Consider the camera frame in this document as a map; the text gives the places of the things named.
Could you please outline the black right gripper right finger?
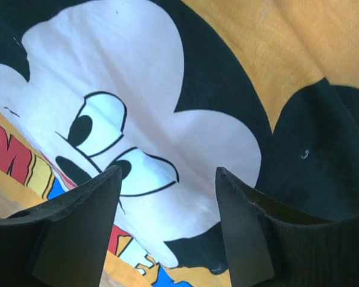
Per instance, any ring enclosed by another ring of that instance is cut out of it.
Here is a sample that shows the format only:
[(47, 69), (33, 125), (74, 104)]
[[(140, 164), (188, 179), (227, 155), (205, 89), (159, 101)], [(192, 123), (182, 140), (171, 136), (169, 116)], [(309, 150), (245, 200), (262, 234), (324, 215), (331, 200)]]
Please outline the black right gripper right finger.
[(215, 173), (233, 286), (359, 286), (359, 215), (328, 221)]

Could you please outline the yellow pillowcase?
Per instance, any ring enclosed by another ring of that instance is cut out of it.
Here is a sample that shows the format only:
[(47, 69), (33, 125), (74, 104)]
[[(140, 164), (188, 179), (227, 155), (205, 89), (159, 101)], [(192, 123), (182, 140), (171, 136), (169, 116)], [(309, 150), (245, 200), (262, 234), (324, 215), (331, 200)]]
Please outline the yellow pillowcase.
[(0, 1), (0, 189), (118, 166), (105, 278), (233, 286), (215, 173), (359, 215), (359, 1)]

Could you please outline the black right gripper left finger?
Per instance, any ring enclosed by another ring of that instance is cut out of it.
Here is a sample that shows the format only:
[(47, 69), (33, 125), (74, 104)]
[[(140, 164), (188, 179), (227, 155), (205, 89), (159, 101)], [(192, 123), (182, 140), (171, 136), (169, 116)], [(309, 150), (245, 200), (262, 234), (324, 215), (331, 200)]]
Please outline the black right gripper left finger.
[(98, 286), (122, 182), (112, 166), (86, 183), (0, 218), (0, 286)]

